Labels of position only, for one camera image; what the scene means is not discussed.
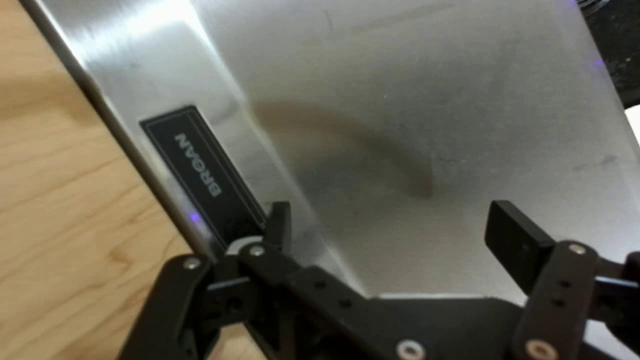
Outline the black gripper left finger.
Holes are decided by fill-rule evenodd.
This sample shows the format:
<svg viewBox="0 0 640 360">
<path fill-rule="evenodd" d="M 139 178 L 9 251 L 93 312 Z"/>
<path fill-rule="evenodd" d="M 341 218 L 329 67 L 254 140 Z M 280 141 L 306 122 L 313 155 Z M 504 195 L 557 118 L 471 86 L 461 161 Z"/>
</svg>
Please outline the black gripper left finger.
<svg viewBox="0 0 640 360">
<path fill-rule="evenodd" d="M 269 360 L 373 357 L 350 309 L 360 296 L 287 251 L 292 209 L 276 201 L 262 238 L 226 253 L 177 256 L 160 270 L 118 360 L 207 360 L 243 324 Z"/>
</svg>

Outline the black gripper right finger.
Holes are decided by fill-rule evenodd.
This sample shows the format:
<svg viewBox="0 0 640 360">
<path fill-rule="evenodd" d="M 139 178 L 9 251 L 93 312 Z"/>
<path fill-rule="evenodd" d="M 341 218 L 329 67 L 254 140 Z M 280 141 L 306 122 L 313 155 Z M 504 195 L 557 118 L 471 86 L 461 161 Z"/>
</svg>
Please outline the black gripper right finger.
<svg viewBox="0 0 640 360">
<path fill-rule="evenodd" d="M 509 200 L 491 204 L 484 242 L 527 293 L 515 360 L 615 360 L 584 337 L 590 319 L 640 354 L 640 251 L 613 261 L 584 242 L 554 240 Z"/>
</svg>

